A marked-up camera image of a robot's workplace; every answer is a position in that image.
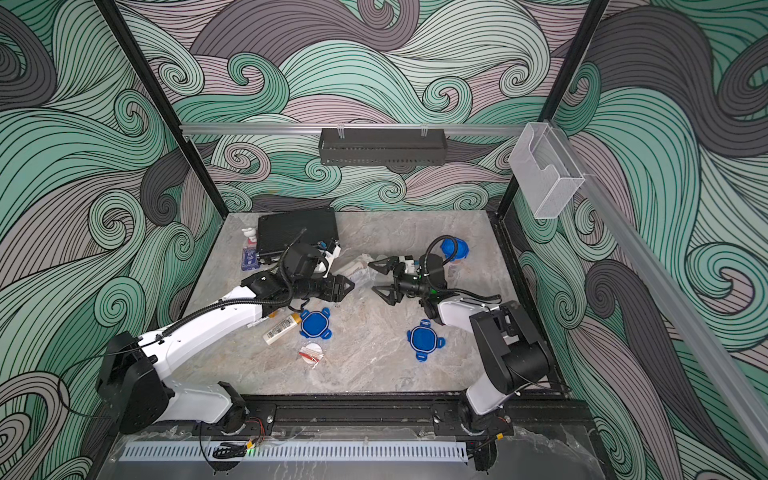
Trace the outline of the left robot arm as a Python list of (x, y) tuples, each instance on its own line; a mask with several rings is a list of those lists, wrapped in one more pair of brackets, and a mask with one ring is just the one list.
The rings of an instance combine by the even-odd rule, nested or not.
[(295, 243), (271, 269), (255, 272), (216, 302), (182, 319), (139, 336), (123, 332), (106, 346), (96, 391), (123, 435), (162, 422), (197, 422), (225, 435), (247, 422), (245, 400), (227, 382), (195, 386), (173, 380), (186, 361), (225, 336), (255, 326), (295, 299), (338, 303), (354, 288), (334, 275), (338, 244)]

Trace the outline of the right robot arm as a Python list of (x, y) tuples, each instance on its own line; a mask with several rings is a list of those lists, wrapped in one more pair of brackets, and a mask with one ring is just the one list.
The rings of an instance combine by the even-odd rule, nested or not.
[(447, 261), (432, 253), (415, 259), (391, 256), (373, 260), (368, 267), (389, 275), (391, 283), (372, 291), (390, 306), (416, 298), (426, 317), (408, 330), (407, 341), (418, 361), (424, 362), (446, 345), (435, 324), (454, 327), (473, 335), (483, 373), (467, 388), (466, 403), (472, 415), (486, 416), (521, 390), (549, 375), (551, 354), (543, 336), (524, 308), (502, 303), (499, 296), (482, 297), (450, 288)]

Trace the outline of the white tube orange cap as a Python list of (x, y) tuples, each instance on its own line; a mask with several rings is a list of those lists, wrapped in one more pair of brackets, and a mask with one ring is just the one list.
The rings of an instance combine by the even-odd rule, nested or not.
[(267, 345), (272, 345), (277, 340), (285, 336), (287, 333), (297, 328), (302, 322), (301, 316), (298, 313), (292, 313), (285, 319), (281, 320), (278, 324), (272, 327), (263, 335), (263, 340)]

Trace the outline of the round red white packet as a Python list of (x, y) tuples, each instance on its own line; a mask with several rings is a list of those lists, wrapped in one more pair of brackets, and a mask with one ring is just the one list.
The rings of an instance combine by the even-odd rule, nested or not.
[(317, 343), (308, 343), (299, 350), (299, 356), (308, 364), (315, 368), (324, 358), (322, 347)]

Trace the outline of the black ribbed case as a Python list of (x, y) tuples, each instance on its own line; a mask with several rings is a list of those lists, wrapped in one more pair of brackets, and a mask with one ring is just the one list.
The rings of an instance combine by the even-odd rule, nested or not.
[(297, 235), (300, 242), (330, 247), (339, 240), (335, 212), (330, 209), (292, 211), (264, 215), (257, 223), (257, 252), (262, 260), (275, 262)]

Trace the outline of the blue playing card box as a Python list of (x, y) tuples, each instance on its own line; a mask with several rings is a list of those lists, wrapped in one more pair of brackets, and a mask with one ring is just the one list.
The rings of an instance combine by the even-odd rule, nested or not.
[(260, 261), (259, 261), (258, 253), (252, 249), (244, 249), (242, 252), (242, 259), (241, 259), (241, 270), (251, 271), (251, 270), (257, 269), (259, 266), (260, 266)]

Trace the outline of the white pink small bottle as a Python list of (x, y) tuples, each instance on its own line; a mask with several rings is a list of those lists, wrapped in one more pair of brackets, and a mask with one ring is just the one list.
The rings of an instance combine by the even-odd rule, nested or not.
[(257, 229), (255, 227), (243, 228), (242, 234), (245, 237), (243, 248), (246, 250), (256, 249), (257, 248)]

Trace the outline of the black wall shelf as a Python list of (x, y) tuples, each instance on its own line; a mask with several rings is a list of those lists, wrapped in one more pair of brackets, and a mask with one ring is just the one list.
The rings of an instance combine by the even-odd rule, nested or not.
[(415, 167), (442, 165), (448, 144), (442, 130), (325, 129), (318, 143), (321, 162), (329, 166)]

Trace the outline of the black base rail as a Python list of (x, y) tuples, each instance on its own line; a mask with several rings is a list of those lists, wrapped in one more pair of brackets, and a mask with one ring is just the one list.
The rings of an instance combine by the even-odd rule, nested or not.
[(484, 436), (514, 425), (591, 422), (582, 401), (523, 395), (476, 414), (458, 391), (404, 394), (246, 395), (234, 435), (274, 435), (293, 427), (411, 427), (438, 436)]

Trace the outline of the aluminium wall rail back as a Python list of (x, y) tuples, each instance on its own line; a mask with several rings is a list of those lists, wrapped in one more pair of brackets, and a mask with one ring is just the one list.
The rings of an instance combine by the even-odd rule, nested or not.
[(525, 125), (494, 124), (376, 124), (376, 123), (182, 123), (181, 132), (194, 135), (320, 135), (323, 130), (442, 130), (447, 136), (508, 137), (519, 135)]

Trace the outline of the aluminium wall rail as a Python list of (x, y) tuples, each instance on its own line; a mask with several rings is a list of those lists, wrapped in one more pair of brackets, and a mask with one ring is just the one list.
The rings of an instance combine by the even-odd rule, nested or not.
[(376, 124), (376, 123), (182, 123), (181, 132), (194, 135), (320, 135), (323, 130), (442, 130), (447, 136), (508, 137), (519, 135), (525, 125), (494, 124)]
[(581, 174), (583, 183), (580, 189), (590, 199), (605, 226), (636, 268), (638, 277), (655, 298), (661, 312), (672, 321), (755, 449), (766, 459), (767, 405), (763, 398), (710, 331), (678, 283), (615, 207), (609, 192), (579, 157), (567, 135), (555, 125), (550, 128), (564, 150), (565, 161)]

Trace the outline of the clear acrylic wall holder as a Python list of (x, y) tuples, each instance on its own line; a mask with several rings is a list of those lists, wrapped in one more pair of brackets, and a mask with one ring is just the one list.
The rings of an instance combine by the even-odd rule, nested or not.
[(584, 183), (566, 134), (549, 122), (530, 122), (509, 165), (535, 219), (555, 219)]

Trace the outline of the aluminium wall rail right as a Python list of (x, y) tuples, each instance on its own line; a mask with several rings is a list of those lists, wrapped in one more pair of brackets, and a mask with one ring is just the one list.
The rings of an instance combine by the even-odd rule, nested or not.
[(755, 449), (766, 459), (767, 405), (763, 398), (710, 331), (678, 283), (615, 207), (609, 192), (579, 157), (567, 135), (555, 125), (550, 128), (564, 150), (565, 161), (581, 174), (583, 183), (580, 189), (590, 199), (605, 226), (636, 268), (638, 277), (655, 298), (661, 312), (672, 321)]

